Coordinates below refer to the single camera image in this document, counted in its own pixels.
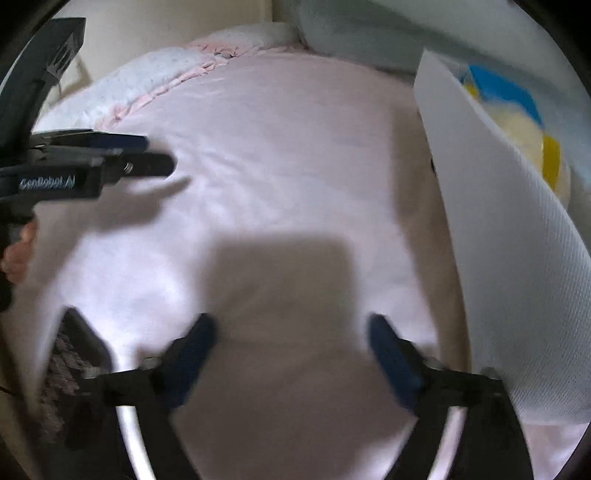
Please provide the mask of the person's left hand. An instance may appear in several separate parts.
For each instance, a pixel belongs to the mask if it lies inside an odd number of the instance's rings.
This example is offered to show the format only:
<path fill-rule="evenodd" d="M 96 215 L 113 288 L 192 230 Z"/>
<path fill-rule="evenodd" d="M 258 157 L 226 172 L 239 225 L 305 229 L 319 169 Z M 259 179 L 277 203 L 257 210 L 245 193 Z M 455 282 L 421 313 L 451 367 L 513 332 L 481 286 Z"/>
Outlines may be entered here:
<path fill-rule="evenodd" d="M 35 252 L 38 230 L 38 221 L 31 220 L 21 230 L 19 240 L 4 250 L 1 271 L 10 283 L 20 284 L 26 279 Z"/>

